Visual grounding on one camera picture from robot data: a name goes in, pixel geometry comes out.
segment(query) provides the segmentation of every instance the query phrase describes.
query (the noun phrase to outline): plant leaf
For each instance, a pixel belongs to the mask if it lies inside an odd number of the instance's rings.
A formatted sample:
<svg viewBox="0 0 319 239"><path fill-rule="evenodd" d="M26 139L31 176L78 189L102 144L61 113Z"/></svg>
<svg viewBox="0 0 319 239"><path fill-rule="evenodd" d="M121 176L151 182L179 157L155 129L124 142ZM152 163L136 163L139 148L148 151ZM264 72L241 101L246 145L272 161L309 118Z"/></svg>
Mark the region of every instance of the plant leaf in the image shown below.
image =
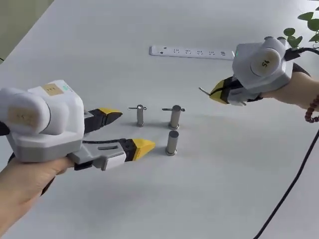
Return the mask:
<svg viewBox="0 0 319 239"><path fill-rule="evenodd" d="M298 38L295 38L294 36L289 36L288 39L287 39L288 43L290 44L290 46L291 46L292 48L298 47L298 45L300 44L300 42L301 42L302 40L303 40L303 37L302 37L302 36L300 36L300 37L298 37Z"/></svg>
<svg viewBox="0 0 319 239"><path fill-rule="evenodd" d="M294 28L286 28L284 30L284 35L285 36L292 36L295 34L295 32L296 32L296 30Z"/></svg>
<svg viewBox="0 0 319 239"><path fill-rule="evenodd" d="M301 14L300 16L298 16L298 19L304 20L304 21L309 21L312 19L313 16L314 16L314 13L312 11L310 11L310 12L306 12L304 14Z"/></svg>
<svg viewBox="0 0 319 239"><path fill-rule="evenodd" d="M308 28L311 31L318 31L319 30L319 19L311 19L308 21Z"/></svg>
<svg viewBox="0 0 319 239"><path fill-rule="evenodd" d="M314 42L319 41L319 33L317 33L316 35L314 35L314 36L309 40L309 42L312 42L312 41L314 41Z"/></svg>

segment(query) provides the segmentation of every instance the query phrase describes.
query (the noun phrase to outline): green plant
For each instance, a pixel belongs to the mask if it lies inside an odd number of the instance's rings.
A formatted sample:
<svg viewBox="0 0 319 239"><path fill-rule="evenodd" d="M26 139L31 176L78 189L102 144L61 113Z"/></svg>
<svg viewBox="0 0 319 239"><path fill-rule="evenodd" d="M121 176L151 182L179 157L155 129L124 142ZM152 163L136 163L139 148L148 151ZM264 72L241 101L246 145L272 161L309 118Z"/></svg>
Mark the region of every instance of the green plant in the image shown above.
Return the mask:
<svg viewBox="0 0 319 239"><path fill-rule="evenodd" d="M298 16L298 19L306 21L308 29L315 32L314 36L309 40L309 42L318 43L319 42L319 19L313 18L314 12L306 12ZM299 46L301 41L303 40L302 36L295 37L296 30L294 28L286 28L284 30L284 35L287 37L288 43L292 48L296 48Z"/></svg>

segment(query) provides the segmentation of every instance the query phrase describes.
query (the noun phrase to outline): electrical outlet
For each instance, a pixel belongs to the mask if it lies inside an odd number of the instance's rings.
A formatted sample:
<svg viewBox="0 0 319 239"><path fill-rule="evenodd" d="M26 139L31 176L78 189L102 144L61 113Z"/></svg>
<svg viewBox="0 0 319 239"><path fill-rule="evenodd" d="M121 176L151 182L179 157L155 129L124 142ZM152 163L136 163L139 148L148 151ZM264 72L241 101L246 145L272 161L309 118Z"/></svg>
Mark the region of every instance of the electrical outlet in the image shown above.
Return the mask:
<svg viewBox="0 0 319 239"><path fill-rule="evenodd" d="M233 51L168 46L151 46L150 55L220 60L233 60L235 56Z"/></svg>

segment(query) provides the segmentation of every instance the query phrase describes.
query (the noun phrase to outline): circular cap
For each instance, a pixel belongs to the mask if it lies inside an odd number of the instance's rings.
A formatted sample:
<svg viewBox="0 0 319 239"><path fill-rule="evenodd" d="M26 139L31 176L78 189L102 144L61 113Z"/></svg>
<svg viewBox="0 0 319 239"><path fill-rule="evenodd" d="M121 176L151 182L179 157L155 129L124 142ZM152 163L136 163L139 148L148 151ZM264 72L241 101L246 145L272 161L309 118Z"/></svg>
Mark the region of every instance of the circular cap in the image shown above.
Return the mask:
<svg viewBox="0 0 319 239"><path fill-rule="evenodd" d="M173 111L181 111L181 107L176 105L176 106L173 106Z"/></svg>
<svg viewBox="0 0 319 239"><path fill-rule="evenodd" d="M176 130L172 130L169 132L169 136L172 138L177 138L179 136L179 133Z"/></svg>
<svg viewBox="0 0 319 239"><path fill-rule="evenodd" d="M265 48L254 55L251 70L257 76L267 77L272 75L279 67L281 57L272 48Z"/></svg>

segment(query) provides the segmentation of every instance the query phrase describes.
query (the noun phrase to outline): table surface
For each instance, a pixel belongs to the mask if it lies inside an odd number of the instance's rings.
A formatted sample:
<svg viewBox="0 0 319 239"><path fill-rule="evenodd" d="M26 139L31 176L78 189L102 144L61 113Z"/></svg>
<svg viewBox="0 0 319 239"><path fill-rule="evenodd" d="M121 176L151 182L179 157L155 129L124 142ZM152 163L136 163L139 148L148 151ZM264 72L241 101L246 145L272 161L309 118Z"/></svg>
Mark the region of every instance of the table surface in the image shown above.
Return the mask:
<svg viewBox="0 0 319 239"><path fill-rule="evenodd" d="M5 239L249 239L295 176L316 125L304 111L262 100L225 106L211 90L232 74L231 61L149 56L151 45L234 50L238 43L307 35L301 0L55 0L0 66L1 86L27 89L65 80L85 108L112 107L123 116L90 139L142 137L156 148L134 163L101 172L70 170ZM300 63L313 75L313 56ZM134 126L142 104L145 126ZM164 153L169 108L180 119L177 155ZM11 154L0 139L2 167ZM319 233L319 154L261 238L315 238Z"/></svg>

